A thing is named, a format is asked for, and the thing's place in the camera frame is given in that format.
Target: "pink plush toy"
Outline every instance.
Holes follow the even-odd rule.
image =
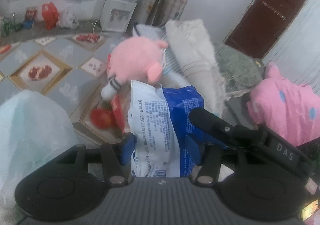
[[[110,101],[126,82],[137,80],[153,84],[162,75],[164,41],[133,37],[120,43],[108,58],[108,84],[101,97]]]

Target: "brown wooden door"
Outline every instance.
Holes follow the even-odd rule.
[[[304,0],[255,0],[225,43],[246,55],[262,58]]]

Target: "pink polka dot fabric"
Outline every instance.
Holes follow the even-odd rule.
[[[281,76],[275,63],[250,93],[247,108],[256,124],[265,124],[297,147],[320,137],[320,97],[310,85],[296,85]]]

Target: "screw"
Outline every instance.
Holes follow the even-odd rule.
[[[109,181],[112,184],[121,184],[125,181],[125,179],[123,176],[115,175],[115,176],[110,177]]]
[[[197,180],[202,184],[211,184],[213,182],[213,178],[207,175],[199,176]]]

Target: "white plastic bag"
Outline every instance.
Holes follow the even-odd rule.
[[[57,28],[76,29],[79,26],[78,17],[72,7],[67,7],[59,13]]]
[[[0,106],[0,138],[0,224],[16,224],[17,184],[79,142],[65,110],[29,90]]]

